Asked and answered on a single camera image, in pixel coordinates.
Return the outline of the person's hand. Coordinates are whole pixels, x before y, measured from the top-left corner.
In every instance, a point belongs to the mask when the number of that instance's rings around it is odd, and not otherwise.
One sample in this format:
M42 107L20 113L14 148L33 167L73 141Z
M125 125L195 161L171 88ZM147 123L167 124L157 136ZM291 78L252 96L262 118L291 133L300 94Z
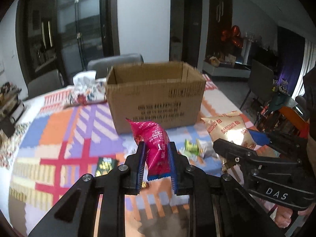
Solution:
M299 216L309 216L311 214L312 210L314 209L314 207L315 207L315 203L311 204L308 207L308 209L306 209L304 211L299 211L298 215ZM290 225L292 215L293 215L293 211L291 209L278 205L274 222L276 223L276 225L279 228L285 229L286 227L288 227Z

